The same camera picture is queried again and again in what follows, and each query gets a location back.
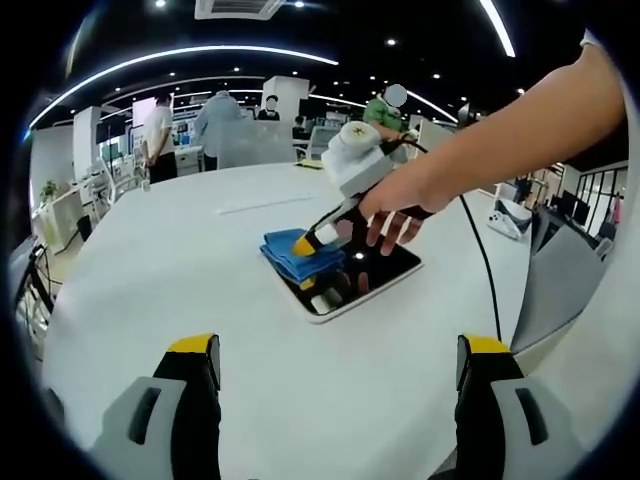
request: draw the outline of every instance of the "ceiling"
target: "ceiling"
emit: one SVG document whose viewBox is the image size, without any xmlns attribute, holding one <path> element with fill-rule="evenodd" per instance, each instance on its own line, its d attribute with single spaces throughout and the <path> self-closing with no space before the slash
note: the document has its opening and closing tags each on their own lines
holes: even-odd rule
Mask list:
<svg viewBox="0 0 640 480">
<path fill-rule="evenodd" d="M 474 108 L 492 112 L 516 99 L 519 88 L 531 87 L 554 68 L 577 58 L 584 31 L 584 25 L 558 0 L 493 2 L 504 20 L 515 58 L 505 54 L 480 0 L 415 0 L 379 3 L 376 8 L 368 0 L 308 0 L 304 8 L 288 1 L 264 22 L 195 20 L 195 0 L 166 0 L 163 8 L 156 7 L 155 0 L 102 2 L 70 39 L 71 46 L 58 67 L 43 80 L 43 94 L 31 116 L 70 87 L 121 62 L 177 48 L 234 44 L 304 52 L 335 60 L 339 65 L 240 51 L 158 58 L 97 79 L 65 98 L 37 126 L 68 120 L 71 110 L 90 105 L 108 102 L 118 109 L 129 107 L 132 92 L 156 85 L 173 83 L 170 88 L 179 87 L 180 93 L 261 89 L 264 80 L 259 79 L 193 79 L 268 79 L 294 71 L 311 80 L 316 86 L 314 93 L 342 95 L 357 103 L 366 103 L 386 80 L 404 85 L 454 116 L 465 103 L 462 97 L 468 98 Z M 397 45 L 388 46 L 385 42 L 389 38 L 396 39 Z M 139 95 L 153 93 L 147 90 Z M 247 96 L 248 102 L 260 98 Z M 324 102 L 309 103 L 324 108 Z M 425 116 L 446 120 L 411 98 L 403 112 L 416 113 L 418 109 Z M 587 154 L 588 158 L 583 156 L 577 165 L 588 170 L 601 165 L 603 157 L 610 163 L 626 159 L 614 155 L 626 154 L 624 132 L 618 137 L 601 147 L 606 150 L 604 155 Z"/>
</svg>

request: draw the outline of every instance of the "green shirt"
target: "green shirt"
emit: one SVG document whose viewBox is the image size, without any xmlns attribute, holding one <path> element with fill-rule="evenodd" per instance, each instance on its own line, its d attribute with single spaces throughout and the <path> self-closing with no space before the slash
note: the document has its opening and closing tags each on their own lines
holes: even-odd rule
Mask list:
<svg viewBox="0 0 640 480">
<path fill-rule="evenodd" d="M 386 102 L 379 98 L 374 98 L 368 103 L 362 120 L 365 122 L 377 122 L 383 127 L 390 128 L 396 132 L 402 131 L 400 111 L 390 108 Z"/>
</svg>

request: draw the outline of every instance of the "white shirt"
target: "white shirt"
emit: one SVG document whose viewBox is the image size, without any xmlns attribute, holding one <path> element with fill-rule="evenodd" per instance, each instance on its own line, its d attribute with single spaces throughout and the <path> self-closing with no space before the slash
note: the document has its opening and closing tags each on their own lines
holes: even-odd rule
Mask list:
<svg viewBox="0 0 640 480">
<path fill-rule="evenodd" d="M 589 33 L 583 45 L 602 45 Z M 566 337 L 535 372 L 567 407 L 592 450 L 612 428 L 640 374 L 640 112 L 620 78 L 629 123 L 629 171 L 611 263 Z"/>
<path fill-rule="evenodd" d="M 143 137 L 147 142 L 150 157 L 158 151 L 160 140 L 162 139 L 162 130 L 165 128 L 171 130 L 172 125 L 173 113 L 169 107 L 157 106 L 151 111 L 143 127 Z M 169 132 L 169 138 L 167 138 L 158 156 L 171 152 L 173 152 L 173 139 L 171 138 L 171 132 Z"/>
</svg>

